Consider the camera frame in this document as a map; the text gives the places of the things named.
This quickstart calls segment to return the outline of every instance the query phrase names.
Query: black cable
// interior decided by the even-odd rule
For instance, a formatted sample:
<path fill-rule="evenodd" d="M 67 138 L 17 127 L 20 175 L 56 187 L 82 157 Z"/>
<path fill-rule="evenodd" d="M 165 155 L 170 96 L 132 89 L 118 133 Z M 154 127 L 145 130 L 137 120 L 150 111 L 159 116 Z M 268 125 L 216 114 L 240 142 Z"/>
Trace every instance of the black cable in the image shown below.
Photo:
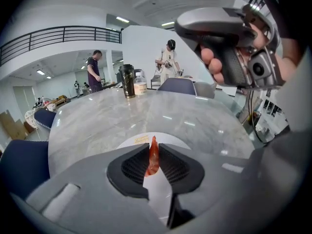
<path fill-rule="evenodd" d="M 250 107 L 249 107 L 250 94 L 252 94 L 252 99 L 251 99 Z M 249 116 L 251 116 L 251 118 L 252 118 L 253 130 L 254 130 L 254 133 L 255 133 L 255 135 L 257 136 L 257 138 L 260 140 L 260 142 L 262 142 L 263 144 L 268 144 L 270 141 L 264 142 L 264 141 L 259 137 L 259 135 L 258 135 L 258 133 L 257 133 L 257 130 L 255 129 L 255 125 L 254 125 L 254 112 L 253 112 L 253 97 L 254 97 L 254 92 L 252 91 L 251 93 L 249 93 L 249 96 L 248 96 L 248 113 L 249 113 Z"/>

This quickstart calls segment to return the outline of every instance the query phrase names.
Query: black tumbler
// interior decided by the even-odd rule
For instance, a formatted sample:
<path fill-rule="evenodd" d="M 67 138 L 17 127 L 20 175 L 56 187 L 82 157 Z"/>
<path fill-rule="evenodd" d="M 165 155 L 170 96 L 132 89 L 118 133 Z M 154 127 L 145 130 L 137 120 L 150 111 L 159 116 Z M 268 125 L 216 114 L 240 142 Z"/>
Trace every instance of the black tumbler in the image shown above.
<path fill-rule="evenodd" d="M 119 67 L 120 78 L 122 82 L 123 92 L 126 98 L 135 97 L 135 87 L 134 82 L 134 67 L 130 64 L 125 64 Z"/>

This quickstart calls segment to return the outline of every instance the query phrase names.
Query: finger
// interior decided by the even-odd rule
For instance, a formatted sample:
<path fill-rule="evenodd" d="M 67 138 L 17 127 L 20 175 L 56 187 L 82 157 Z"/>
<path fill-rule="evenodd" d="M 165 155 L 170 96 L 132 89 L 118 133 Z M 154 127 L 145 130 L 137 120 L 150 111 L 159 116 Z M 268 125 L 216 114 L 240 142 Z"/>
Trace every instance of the finger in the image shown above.
<path fill-rule="evenodd" d="M 260 49 L 260 48 L 264 47 L 267 44 L 267 42 L 269 41 L 269 39 L 256 26 L 254 26 L 253 24 L 250 24 L 250 26 L 258 34 L 256 39 L 253 41 L 254 47 L 256 49 Z"/>
<path fill-rule="evenodd" d="M 214 75 L 214 79 L 219 84 L 223 84 L 224 83 L 224 77 L 223 77 L 223 75 L 221 73 L 218 73 L 218 74 Z"/>
<path fill-rule="evenodd" d="M 213 58 L 208 66 L 209 72 L 212 75 L 218 74 L 221 72 L 222 64 L 219 59 Z"/>
<path fill-rule="evenodd" d="M 204 48 L 201 50 L 201 59 L 206 65 L 209 65 L 213 58 L 214 54 L 210 49 Z"/>

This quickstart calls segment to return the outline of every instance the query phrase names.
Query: marble table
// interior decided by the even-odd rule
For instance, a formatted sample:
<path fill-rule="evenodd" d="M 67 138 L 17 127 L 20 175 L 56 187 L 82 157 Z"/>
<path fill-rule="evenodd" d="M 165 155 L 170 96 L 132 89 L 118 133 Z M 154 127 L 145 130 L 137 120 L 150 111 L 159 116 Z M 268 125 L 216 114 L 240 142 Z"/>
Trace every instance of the marble table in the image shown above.
<path fill-rule="evenodd" d="M 50 175 L 146 132 L 173 135 L 192 152 L 248 158 L 254 149 L 233 113 L 215 99 L 153 90 L 126 99 L 112 88 L 59 109 L 49 138 Z"/>

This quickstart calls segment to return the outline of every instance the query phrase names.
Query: white pillar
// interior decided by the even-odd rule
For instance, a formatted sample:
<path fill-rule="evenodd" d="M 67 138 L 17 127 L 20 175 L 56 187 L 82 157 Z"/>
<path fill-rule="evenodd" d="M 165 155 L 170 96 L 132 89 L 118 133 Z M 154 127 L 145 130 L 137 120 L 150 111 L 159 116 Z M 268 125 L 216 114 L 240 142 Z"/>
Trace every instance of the white pillar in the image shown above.
<path fill-rule="evenodd" d="M 107 81 L 114 81 L 114 68 L 113 68 L 113 58 L 112 58 L 112 51 L 106 50 L 106 64 L 108 69 L 108 80 Z"/>

